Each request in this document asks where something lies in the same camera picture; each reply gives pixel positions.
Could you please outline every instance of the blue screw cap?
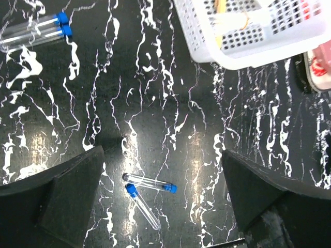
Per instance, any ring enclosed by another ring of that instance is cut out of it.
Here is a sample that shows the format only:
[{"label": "blue screw cap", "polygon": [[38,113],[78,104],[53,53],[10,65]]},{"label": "blue screw cap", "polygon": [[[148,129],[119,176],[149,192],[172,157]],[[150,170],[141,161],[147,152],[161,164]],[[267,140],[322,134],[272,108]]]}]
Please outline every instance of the blue screw cap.
[{"label": "blue screw cap", "polygon": [[69,23],[69,18],[64,12],[56,14],[56,17],[61,25],[66,25]]},{"label": "blue screw cap", "polygon": [[177,192],[177,186],[172,184],[169,192],[175,194]]},{"label": "blue screw cap", "polygon": [[132,197],[135,197],[135,193],[137,192],[136,186],[134,186],[132,183],[128,183],[125,185],[125,188]]},{"label": "blue screw cap", "polygon": [[64,35],[70,36],[70,37],[72,36],[72,30],[71,30],[70,26],[64,25],[61,29],[62,29],[62,32]]}]

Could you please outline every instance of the plastic storage basket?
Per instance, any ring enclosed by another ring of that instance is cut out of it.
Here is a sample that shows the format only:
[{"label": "plastic storage basket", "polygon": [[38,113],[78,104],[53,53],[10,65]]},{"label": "plastic storage basket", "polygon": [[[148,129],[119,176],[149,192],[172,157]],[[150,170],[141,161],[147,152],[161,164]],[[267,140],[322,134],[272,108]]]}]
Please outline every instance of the plastic storage basket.
[{"label": "plastic storage basket", "polygon": [[[258,67],[331,40],[331,0],[275,0],[268,8],[270,26],[250,24],[229,32],[223,35],[221,49],[208,17],[216,13],[214,0],[174,2],[190,54],[198,63],[217,62],[231,70]],[[227,0],[227,12],[260,8],[255,0]]]}]

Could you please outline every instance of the clear plastic test tube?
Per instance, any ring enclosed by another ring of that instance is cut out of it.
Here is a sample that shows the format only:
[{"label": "clear plastic test tube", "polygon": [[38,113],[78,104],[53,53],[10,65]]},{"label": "clear plastic test tube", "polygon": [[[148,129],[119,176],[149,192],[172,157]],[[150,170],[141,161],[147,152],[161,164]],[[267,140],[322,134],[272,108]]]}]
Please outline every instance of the clear plastic test tube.
[{"label": "clear plastic test tube", "polygon": [[50,41],[58,40],[64,36],[72,36],[72,30],[68,25],[63,27],[54,26],[44,30],[27,30],[21,32],[19,35],[16,33],[0,37],[0,51],[9,52],[16,51],[25,47],[32,47],[35,45],[47,43]]},{"label": "clear plastic test tube", "polygon": [[148,220],[148,222],[150,223],[152,228],[154,230],[160,230],[161,229],[160,221],[155,217],[153,212],[150,210],[150,208],[148,207],[148,205],[146,204],[144,199],[138,193],[136,187],[133,184],[128,183],[125,186],[125,188],[128,191],[128,193],[130,194],[130,196],[132,197],[132,199],[134,200],[134,202],[136,203],[136,205],[138,206],[139,210],[143,213],[145,218]]},{"label": "clear plastic test tube", "polygon": [[48,15],[41,17],[37,20],[32,20],[31,22],[24,22],[14,26],[6,27],[3,32],[0,30],[1,36],[8,36],[15,34],[16,36],[31,30],[43,30],[55,26],[67,25],[69,23],[69,18],[64,12],[60,12],[54,15]]},{"label": "clear plastic test tube", "polygon": [[138,186],[143,186],[154,190],[167,191],[173,194],[177,192],[177,186],[172,183],[162,182],[159,180],[141,177],[129,173],[124,173],[122,178],[124,181],[136,184]]}]

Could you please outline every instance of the white vein pattern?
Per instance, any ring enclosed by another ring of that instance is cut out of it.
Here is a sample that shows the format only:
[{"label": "white vein pattern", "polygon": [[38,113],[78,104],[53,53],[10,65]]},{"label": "white vein pattern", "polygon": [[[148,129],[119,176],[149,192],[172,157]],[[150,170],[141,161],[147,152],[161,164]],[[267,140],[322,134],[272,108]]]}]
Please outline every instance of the white vein pattern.
[{"label": "white vein pattern", "polygon": [[[189,58],[171,0],[128,3],[59,1],[74,34],[84,17],[91,22],[86,35],[95,35],[88,46],[82,37],[66,40],[69,59],[60,65],[66,75],[60,79],[48,77],[51,61],[41,62],[42,54],[33,49],[4,54],[0,184],[119,136],[116,164],[104,145],[85,247],[209,247],[237,240],[221,166],[225,149],[330,188],[331,96],[299,91],[293,59],[238,71],[199,65]],[[52,14],[48,4],[9,1],[3,26],[18,14],[27,21]],[[126,29],[135,32],[126,35]],[[20,158],[24,162],[17,166]],[[125,192],[123,173],[178,185],[174,195],[138,188],[160,219],[160,231],[151,230]]]}]

